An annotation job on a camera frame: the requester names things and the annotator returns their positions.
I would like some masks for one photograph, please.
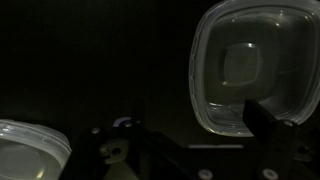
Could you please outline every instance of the dark background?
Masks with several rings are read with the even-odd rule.
[[[0,118],[56,128],[73,146],[82,130],[130,116],[144,95],[146,126],[183,146],[251,141],[206,132],[191,106],[193,35],[215,3],[1,1]]]

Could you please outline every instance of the clear plastic container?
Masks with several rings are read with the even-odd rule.
[[[230,0],[202,17],[190,58],[190,95],[208,131],[252,136],[245,99],[277,119],[304,122],[319,101],[320,3]]]
[[[68,139],[58,131],[0,120],[1,180],[56,180],[70,153]]]

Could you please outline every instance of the black surface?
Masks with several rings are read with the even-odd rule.
[[[206,132],[194,116],[188,63],[215,1],[0,2],[0,118],[67,134],[111,127],[146,95],[146,125],[185,146],[244,142]]]

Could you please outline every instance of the plastic container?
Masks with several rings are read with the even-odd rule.
[[[190,58],[190,95],[208,131],[252,136],[245,99],[277,119],[304,122],[319,101],[320,4],[230,0],[202,17]]]
[[[0,120],[0,179],[56,180],[71,153],[58,131]]]

